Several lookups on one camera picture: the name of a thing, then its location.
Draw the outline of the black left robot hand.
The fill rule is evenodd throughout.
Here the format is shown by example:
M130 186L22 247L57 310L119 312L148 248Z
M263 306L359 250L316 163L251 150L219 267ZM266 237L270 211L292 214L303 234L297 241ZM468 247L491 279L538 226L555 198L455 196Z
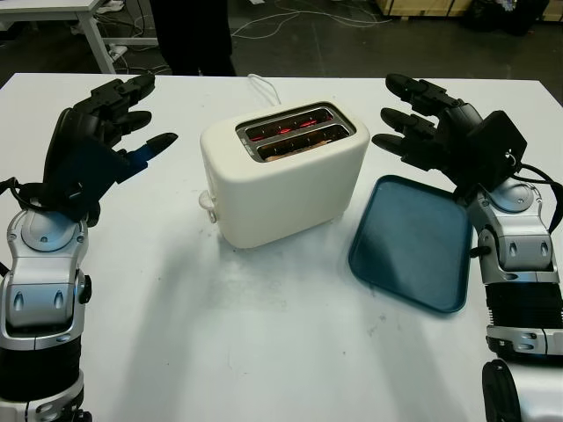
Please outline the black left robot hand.
M102 160L104 171L109 170L112 160L119 162L120 166L115 171L119 182L145 170L149 160L178 139L176 134L155 136L135 151L116 151L113 147L123 136L150 123L150 112L132 112L130 108L154 91L155 82L153 75L135 76L127 81L117 78L91 90L90 97L63 110L48 147L43 179L52 178L62 168L63 162L88 139L99 142L109 152L109 157Z

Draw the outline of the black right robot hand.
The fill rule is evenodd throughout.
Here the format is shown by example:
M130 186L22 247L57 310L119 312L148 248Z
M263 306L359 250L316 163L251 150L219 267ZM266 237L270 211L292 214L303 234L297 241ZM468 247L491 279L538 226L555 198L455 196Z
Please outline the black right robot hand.
M377 134L371 141L406 164L424 171L440 171L459 192L470 191L477 182L472 175L473 153L466 136L482 121L474 107L424 79L389 74L385 86L408 103L413 112L383 108L380 117L395 133Z

